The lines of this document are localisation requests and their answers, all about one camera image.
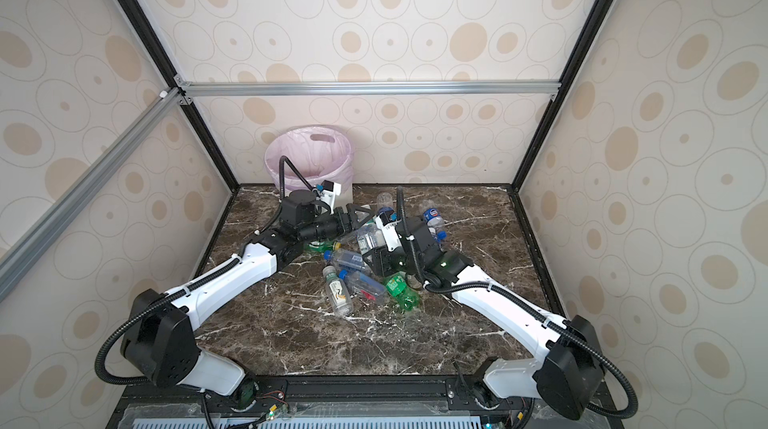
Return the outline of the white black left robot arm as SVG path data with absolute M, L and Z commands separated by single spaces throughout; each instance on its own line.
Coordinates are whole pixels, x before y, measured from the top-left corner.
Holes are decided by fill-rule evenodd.
M 116 386 L 186 386 L 231 396 L 246 384 L 245 369 L 198 347 L 195 331 L 246 289 L 290 265 L 310 242 L 333 242 L 369 222 L 370 209 L 333 208 L 320 186 L 279 195 L 265 226 L 238 252 L 200 277 L 159 294 L 141 293 L 129 319 L 99 349 L 95 375 Z

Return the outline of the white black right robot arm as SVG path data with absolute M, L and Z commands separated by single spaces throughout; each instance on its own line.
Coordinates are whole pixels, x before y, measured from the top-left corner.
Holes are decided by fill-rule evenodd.
M 484 410 L 502 400 L 539 399 L 560 416 L 585 411 L 629 419 L 639 400 L 629 378 L 602 352 L 594 327 L 581 316 L 566 319 L 542 309 L 495 281 L 457 250 L 444 250 L 421 216 L 409 216 L 403 188 L 395 193 L 395 218 L 383 227 L 400 271 L 431 294 L 467 306 L 516 339 L 530 358 L 488 360 L 466 387 Z

